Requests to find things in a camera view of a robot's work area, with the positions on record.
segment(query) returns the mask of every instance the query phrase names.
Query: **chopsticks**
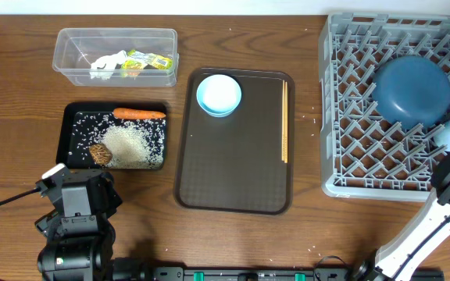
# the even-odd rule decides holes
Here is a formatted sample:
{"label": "chopsticks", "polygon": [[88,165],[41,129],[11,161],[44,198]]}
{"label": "chopsticks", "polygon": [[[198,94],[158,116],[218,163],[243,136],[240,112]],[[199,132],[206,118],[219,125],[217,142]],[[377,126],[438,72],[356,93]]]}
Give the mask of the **chopsticks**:
{"label": "chopsticks", "polygon": [[288,82],[282,80],[282,155],[281,160],[288,163]]}

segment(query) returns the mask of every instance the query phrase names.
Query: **carrot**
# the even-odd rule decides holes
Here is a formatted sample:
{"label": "carrot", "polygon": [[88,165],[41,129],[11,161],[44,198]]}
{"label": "carrot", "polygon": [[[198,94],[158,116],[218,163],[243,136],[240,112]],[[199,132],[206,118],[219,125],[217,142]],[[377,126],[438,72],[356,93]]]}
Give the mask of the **carrot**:
{"label": "carrot", "polygon": [[146,110],[116,108],[114,109],[114,117],[119,119],[156,119],[164,118],[166,117],[166,114]]}

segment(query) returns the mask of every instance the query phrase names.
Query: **clear plastic container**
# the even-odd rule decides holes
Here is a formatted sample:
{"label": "clear plastic container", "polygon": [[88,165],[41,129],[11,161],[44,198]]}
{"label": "clear plastic container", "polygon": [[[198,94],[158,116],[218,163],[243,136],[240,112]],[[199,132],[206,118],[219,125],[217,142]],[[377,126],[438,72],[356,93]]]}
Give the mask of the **clear plastic container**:
{"label": "clear plastic container", "polygon": [[[113,74],[109,79],[91,77],[91,64],[104,55],[137,50],[173,60],[169,69],[95,70]],[[164,28],[64,28],[59,32],[53,69],[76,86],[172,87],[177,83],[177,32]],[[139,73],[122,77],[121,73]]]}

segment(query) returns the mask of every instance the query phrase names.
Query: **plastic container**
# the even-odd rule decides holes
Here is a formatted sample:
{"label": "plastic container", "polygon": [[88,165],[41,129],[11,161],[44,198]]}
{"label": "plastic container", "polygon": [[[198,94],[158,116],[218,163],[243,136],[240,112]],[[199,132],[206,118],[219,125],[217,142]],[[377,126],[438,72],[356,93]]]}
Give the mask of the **plastic container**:
{"label": "plastic container", "polygon": [[[165,70],[129,70],[139,73],[136,77],[121,77],[126,70],[115,69],[107,80],[91,78],[91,64],[98,58],[132,49],[162,55],[173,64]],[[53,69],[76,86],[172,87],[177,83],[177,68],[177,32],[163,28],[64,28],[53,55]]]}
{"label": "plastic container", "polygon": [[322,188],[332,197],[425,201],[433,168],[446,155],[433,138],[450,120],[410,130],[377,112],[373,77],[386,62],[418,55],[450,83],[450,16],[343,12],[329,15],[319,37],[323,125]]}

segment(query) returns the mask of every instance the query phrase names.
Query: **food wrapper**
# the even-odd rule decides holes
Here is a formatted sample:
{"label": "food wrapper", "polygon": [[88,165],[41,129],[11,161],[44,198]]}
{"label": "food wrapper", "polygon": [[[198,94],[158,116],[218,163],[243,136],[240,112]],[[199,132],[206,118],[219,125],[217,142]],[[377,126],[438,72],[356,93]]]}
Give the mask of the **food wrapper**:
{"label": "food wrapper", "polygon": [[[172,59],[168,59],[162,55],[145,54],[136,50],[131,50],[127,53],[128,59],[121,66],[121,69],[144,69],[147,65],[153,66],[156,69],[169,69],[173,64]],[[136,77],[139,72],[124,72],[122,77],[131,76]]]}
{"label": "food wrapper", "polygon": [[[121,69],[135,69],[135,70],[141,70],[144,69],[148,64],[144,63],[144,62],[139,62],[139,61],[135,61],[132,59],[128,59],[126,62],[123,63],[123,65],[121,66]],[[138,71],[134,71],[134,72],[122,72],[121,73],[121,77],[136,77],[138,76],[139,72]]]}

